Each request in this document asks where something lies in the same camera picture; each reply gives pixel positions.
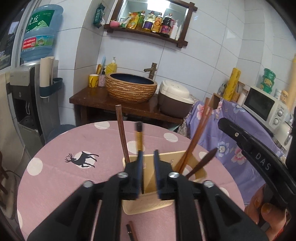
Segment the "person right hand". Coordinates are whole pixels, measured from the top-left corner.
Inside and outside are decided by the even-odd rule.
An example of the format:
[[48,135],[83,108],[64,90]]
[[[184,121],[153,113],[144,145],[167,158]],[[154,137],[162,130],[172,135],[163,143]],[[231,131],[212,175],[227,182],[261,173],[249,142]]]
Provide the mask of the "person right hand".
[[281,210],[275,205],[264,201],[263,185],[252,197],[250,203],[245,208],[245,213],[256,223],[259,224],[259,216],[269,223],[270,228],[267,230],[273,235],[278,234],[287,221],[285,210]]

